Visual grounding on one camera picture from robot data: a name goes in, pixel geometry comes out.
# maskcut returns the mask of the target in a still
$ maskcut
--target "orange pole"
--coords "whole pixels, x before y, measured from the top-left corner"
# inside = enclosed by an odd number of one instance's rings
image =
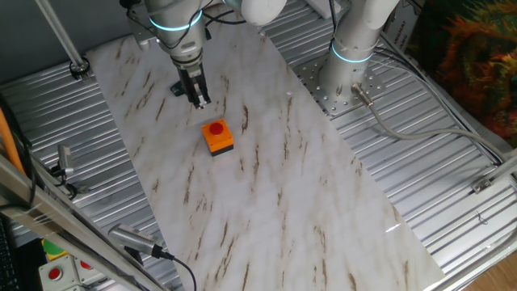
[[[23,170],[22,161],[19,159],[15,139],[11,134],[11,130],[9,129],[6,117],[3,115],[2,109],[0,109],[0,134],[2,135],[4,145],[6,146],[7,157],[19,171],[26,175]]]

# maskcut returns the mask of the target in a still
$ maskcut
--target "marble surface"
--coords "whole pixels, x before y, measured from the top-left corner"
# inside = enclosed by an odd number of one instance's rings
[[[198,290],[422,290],[443,278],[264,32],[210,32],[203,111],[171,96],[179,77],[157,45],[141,52],[129,36],[87,54]],[[213,158],[201,125],[221,117],[235,148]]]

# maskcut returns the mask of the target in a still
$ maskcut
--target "red button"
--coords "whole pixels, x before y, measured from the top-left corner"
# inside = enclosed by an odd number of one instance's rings
[[[59,279],[61,279],[62,276],[63,276],[63,273],[61,272],[61,270],[59,268],[54,268],[54,269],[50,270],[50,272],[48,273],[48,278],[50,280],[59,280]]]
[[[92,267],[91,267],[89,264],[87,264],[87,263],[85,263],[85,262],[83,262],[83,261],[81,261],[81,267],[83,267],[83,268],[85,268],[85,269],[88,269],[88,270],[91,270],[91,269],[92,269]]]
[[[223,128],[223,125],[219,122],[212,123],[212,125],[210,125],[210,133],[213,135],[220,135],[223,133],[223,130],[225,130],[225,128]]]

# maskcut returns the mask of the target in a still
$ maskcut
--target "green button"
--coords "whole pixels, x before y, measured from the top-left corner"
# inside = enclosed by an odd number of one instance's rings
[[[59,255],[63,252],[62,248],[56,246],[46,239],[43,240],[43,250],[49,255]]]

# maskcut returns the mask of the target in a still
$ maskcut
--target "colorful fabric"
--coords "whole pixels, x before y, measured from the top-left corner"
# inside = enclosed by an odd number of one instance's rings
[[[517,0],[427,0],[406,52],[517,147]]]

